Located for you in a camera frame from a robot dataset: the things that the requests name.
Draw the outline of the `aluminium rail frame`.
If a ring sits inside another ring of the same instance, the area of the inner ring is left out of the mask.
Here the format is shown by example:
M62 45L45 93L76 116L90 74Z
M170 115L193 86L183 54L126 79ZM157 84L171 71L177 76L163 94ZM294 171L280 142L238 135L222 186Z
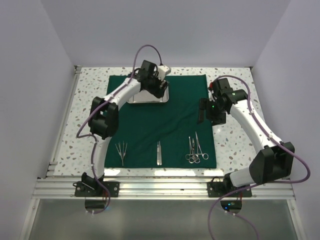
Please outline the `aluminium rail frame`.
M88 214L85 199L74 196L72 185L80 180L92 146L89 139L72 138L89 115L85 104L106 92L110 76L130 71L129 67L76 68L67 119L46 177L36 181L20 240L210 239L207 214L215 198L208 197L206 183L213 176L248 167L256 155L253 142L230 115L226 124L213 128L217 169L107 168L106 180L120 183L119 197L97 215ZM172 73L206 75L208 84L219 75L240 77L250 86L256 114L263 117L249 68L173 67ZM261 240L306 239L292 185L266 183L252 189L252 197L242 199L240 216L253 222ZM222 233L232 234L226 239L256 239L246 221L218 206L211 215L216 239L225 239Z

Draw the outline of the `steel forceps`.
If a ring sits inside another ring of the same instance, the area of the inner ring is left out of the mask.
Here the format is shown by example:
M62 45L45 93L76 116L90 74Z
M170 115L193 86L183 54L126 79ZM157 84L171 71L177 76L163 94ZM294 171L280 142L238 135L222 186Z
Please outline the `steel forceps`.
M126 153L127 153L127 146L128 146L128 144L123 141L122 142L122 152L121 152L122 166L124 166L125 156L126 156Z
M124 166L124 151L122 150L122 145L120 142L115 144L116 150L120 156L121 159L121 165Z

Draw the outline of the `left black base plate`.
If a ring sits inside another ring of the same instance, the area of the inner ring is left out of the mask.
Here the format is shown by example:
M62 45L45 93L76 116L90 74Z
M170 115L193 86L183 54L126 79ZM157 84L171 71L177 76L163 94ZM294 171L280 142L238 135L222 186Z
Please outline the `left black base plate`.
M109 193L105 191L103 187L99 184L96 188L92 188L83 184L81 181L74 182L72 185L75 187L74 196L75 197L111 197L117 198L120 191L120 183L117 181L104 181L102 183L105 188L108 189Z

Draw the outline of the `stainless steel tray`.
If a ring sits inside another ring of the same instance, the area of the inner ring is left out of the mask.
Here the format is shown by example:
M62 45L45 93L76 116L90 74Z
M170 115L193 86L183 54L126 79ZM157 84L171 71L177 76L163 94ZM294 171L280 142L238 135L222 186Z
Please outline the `stainless steel tray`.
M131 95L127 100L129 104L162 104L169 100L169 86L166 81L154 80L147 81L142 87L142 90Z

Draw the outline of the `steel scalpel handle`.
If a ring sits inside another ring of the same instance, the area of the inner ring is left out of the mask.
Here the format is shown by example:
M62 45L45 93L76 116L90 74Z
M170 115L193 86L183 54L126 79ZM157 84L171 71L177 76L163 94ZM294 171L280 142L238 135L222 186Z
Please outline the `steel scalpel handle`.
M160 141L158 142L158 165L162 165L162 146Z
M156 163L159 166L160 165L160 145L159 141L157 142L157 153L156 153Z

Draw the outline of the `green surgical cloth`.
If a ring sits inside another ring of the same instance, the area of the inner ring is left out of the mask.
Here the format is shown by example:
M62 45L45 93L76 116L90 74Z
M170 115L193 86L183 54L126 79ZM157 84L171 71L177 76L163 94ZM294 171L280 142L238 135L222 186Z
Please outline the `green surgical cloth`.
M108 145L106 168L156 168L157 142L161 143L163 168L217 167L213 128L209 120L197 124L199 100L208 97L205 75L166 77L169 100L165 103L124 104L119 111L119 127ZM189 163L189 137L196 141L209 158ZM127 143L124 166L116 144Z

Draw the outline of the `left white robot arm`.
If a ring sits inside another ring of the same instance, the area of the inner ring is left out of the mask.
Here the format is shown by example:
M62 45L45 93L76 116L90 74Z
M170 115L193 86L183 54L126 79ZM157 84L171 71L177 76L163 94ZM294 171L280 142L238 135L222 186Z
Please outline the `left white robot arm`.
M169 73L169 66L144 60L141 67L134 69L115 90L104 97L93 99L90 115L84 123L89 126L89 134L85 137L92 137L94 144L89 170L81 176L81 184L92 196L108 192L103 184L105 157L109 143L119 128L121 107L141 91L147 91L158 99L162 98L169 85L165 80Z

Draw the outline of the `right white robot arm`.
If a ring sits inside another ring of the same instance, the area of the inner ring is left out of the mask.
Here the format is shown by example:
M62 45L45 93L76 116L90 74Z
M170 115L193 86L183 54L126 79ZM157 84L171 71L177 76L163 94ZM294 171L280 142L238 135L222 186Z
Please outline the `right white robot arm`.
M198 123L208 119L212 126L226 123L231 115L249 137L256 156L246 168L224 175L217 187L227 196L235 196L243 187L251 184L273 182L291 174L295 148L290 142L283 142L273 134L261 117L255 112L252 102L244 90L219 91L215 100L199 100Z

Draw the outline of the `small steel hemostat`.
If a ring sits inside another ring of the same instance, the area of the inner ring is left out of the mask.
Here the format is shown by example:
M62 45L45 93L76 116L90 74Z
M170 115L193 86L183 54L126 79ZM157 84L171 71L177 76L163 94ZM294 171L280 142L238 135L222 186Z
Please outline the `small steel hemostat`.
M195 154L190 136L188 137L188 142L189 142L189 153L185 155L185 159L188 160L189 163L193 164L198 159L198 156Z

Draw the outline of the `long steel hemostat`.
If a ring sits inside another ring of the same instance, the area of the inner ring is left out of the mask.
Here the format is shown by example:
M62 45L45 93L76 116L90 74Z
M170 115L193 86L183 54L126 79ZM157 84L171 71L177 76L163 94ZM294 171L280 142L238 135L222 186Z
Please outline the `long steel hemostat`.
M197 146L197 155L201 156L204 160L207 160L209 158L209 155L202 151L197 132L195 132L195 139L196 139L196 146Z

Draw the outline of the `steel surgical scissors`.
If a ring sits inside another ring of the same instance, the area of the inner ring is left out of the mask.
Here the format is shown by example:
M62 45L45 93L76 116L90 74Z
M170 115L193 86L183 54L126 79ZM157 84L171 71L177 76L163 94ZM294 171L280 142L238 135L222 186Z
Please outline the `steel surgical scissors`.
M193 147L193 149L194 149L194 152L195 152L195 154L196 154L196 146L195 146L195 141L194 141L194 139L191 139L191 144L192 144L192 147ZM195 163L193 163L193 164L199 164L200 163L200 158L199 158L199 156L197 155L197 160L195 161Z

